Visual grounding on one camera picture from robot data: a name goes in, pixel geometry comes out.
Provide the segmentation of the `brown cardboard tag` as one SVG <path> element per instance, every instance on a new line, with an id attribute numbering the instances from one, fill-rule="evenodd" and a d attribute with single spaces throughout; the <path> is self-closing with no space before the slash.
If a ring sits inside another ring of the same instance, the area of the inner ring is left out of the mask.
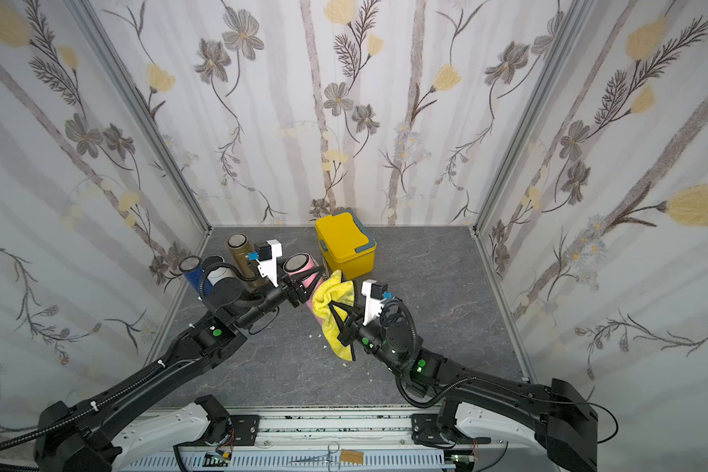
<path id="1" fill-rule="evenodd" d="M 358 450 L 342 450 L 339 454 L 339 461 L 345 464 L 363 465 L 365 454 L 358 452 Z"/>

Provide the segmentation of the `gold thermos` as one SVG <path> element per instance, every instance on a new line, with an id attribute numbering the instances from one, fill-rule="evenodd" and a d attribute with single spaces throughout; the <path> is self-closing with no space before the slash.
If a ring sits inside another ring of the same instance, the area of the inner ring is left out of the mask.
<path id="1" fill-rule="evenodd" d="M 251 279 L 249 285 L 253 288 L 262 286 L 264 278 L 259 272 L 258 263 L 249 259 L 253 248 L 248 237 L 243 233 L 234 234 L 228 238 L 227 245 L 241 275 Z"/>

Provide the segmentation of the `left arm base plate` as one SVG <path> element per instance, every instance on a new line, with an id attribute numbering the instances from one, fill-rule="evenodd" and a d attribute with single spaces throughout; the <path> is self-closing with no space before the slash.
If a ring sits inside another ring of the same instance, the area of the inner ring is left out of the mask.
<path id="1" fill-rule="evenodd" d="M 219 443 L 219 448 L 237 448 L 238 446 L 255 446 L 260 426 L 259 415 L 229 416 L 229 429 Z"/>

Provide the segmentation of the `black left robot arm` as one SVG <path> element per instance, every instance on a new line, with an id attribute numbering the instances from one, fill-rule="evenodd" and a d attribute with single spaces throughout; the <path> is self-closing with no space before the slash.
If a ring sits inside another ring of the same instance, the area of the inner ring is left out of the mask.
<path id="1" fill-rule="evenodd" d="M 247 340 L 244 332 L 288 302 L 306 303 L 324 274 L 311 267 L 282 273 L 255 291 L 242 275 L 226 277 L 202 292 L 206 314 L 181 332 L 165 354 L 114 387 L 69 407 L 57 402 L 41 413 L 37 428 L 0 442 L 0 452 L 33 444 L 37 471 L 110 471 L 121 462 L 121 433 L 155 403 L 228 360 Z M 14 465 L 0 463 L 0 471 Z"/>

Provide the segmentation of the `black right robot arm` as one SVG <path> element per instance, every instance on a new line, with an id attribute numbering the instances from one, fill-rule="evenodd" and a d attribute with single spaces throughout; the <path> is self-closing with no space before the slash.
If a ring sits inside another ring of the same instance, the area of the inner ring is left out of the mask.
<path id="1" fill-rule="evenodd" d="M 570 383 L 513 382 L 467 368 L 423 345 L 413 316 L 399 299 L 385 302 L 381 316 L 369 323 L 364 310 L 328 303 L 344 346 L 360 345 L 395 376 L 396 388 L 411 406 L 440 406 L 439 429 L 451 439 L 470 439 L 462 404 L 513 420 L 532 434 L 548 458 L 568 471 L 598 468 L 601 406 L 585 399 Z"/>

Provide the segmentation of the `yellow storage box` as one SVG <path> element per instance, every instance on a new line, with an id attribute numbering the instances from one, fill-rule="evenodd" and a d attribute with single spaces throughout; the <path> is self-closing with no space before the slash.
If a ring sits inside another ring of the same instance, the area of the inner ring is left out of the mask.
<path id="1" fill-rule="evenodd" d="M 373 271 L 377 242 L 352 210 L 324 216 L 315 228 L 330 273 L 341 271 L 346 279 L 356 279 Z"/>

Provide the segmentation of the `pink thermos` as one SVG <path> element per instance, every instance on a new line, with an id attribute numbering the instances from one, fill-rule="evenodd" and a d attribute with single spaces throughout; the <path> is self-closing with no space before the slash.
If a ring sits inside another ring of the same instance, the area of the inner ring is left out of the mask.
<path id="1" fill-rule="evenodd" d="M 297 288 L 297 304 L 306 305 L 317 323 L 323 326 L 324 318 L 315 314 L 313 302 L 315 292 L 325 281 L 326 270 L 324 267 L 319 265 L 311 254 L 297 253 L 282 263 L 282 269 L 293 282 L 293 286 Z"/>

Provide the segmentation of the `yellow grey cleaning cloth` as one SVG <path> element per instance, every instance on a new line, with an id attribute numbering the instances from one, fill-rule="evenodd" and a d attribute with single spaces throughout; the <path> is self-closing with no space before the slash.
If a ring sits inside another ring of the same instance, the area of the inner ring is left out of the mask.
<path id="1" fill-rule="evenodd" d="M 344 322 L 348 314 L 338 305 L 353 307 L 354 302 L 354 282 L 346 280 L 340 269 L 320 284 L 312 298 L 313 313 L 321 325 L 323 337 L 330 344 L 332 352 L 346 362 L 353 361 L 352 348 L 338 340 L 340 328 L 336 321 Z"/>

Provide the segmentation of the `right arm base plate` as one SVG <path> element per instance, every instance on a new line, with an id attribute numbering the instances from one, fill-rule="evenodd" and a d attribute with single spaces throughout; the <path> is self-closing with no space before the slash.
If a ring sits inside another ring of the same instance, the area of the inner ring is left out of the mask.
<path id="1" fill-rule="evenodd" d="M 411 439 L 417 446 L 438 450 L 471 450 L 474 446 L 485 446 L 493 442 L 485 437 L 470 439 L 456 428 L 443 425 L 437 413 L 415 413 L 410 419 Z"/>

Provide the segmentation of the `blue thermos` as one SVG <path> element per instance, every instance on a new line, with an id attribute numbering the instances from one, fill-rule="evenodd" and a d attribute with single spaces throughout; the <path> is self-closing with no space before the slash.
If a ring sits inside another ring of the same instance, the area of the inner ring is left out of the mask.
<path id="1" fill-rule="evenodd" d="M 198 292 L 199 299 L 202 299 L 203 295 L 210 295 L 210 293 L 212 293 L 212 282 L 208 278 L 205 280 L 203 289 L 200 289 L 200 283 L 204 274 L 202 264 L 203 260 L 199 256 L 188 256 L 184 258 L 178 266 L 180 273 L 182 273 L 186 281 Z"/>

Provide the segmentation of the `white thermos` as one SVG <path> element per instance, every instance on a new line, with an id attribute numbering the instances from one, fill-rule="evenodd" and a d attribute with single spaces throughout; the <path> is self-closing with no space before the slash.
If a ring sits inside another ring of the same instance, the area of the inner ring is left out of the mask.
<path id="1" fill-rule="evenodd" d="M 224 258 L 220 255 L 210 256 L 203 259 L 202 269 L 206 273 L 210 269 L 210 274 L 208 275 L 208 281 L 211 285 L 216 285 L 218 281 L 225 278 L 234 277 L 234 273 L 231 269 L 227 267 L 214 268 L 215 265 L 224 263 Z"/>

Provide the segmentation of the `metal scissors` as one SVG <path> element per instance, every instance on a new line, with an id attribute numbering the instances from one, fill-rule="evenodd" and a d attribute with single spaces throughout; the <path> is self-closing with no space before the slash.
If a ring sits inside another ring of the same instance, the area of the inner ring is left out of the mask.
<path id="1" fill-rule="evenodd" d="M 303 457 L 301 459 L 295 459 L 291 461 L 292 465 L 303 464 L 305 466 L 324 466 L 328 471 L 339 471 L 341 469 L 341 463 L 339 461 L 339 453 L 341 452 L 341 446 L 338 442 L 330 442 L 326 447 L 326 452 L 324 454 L 319 454 L 315 456 Z"/>

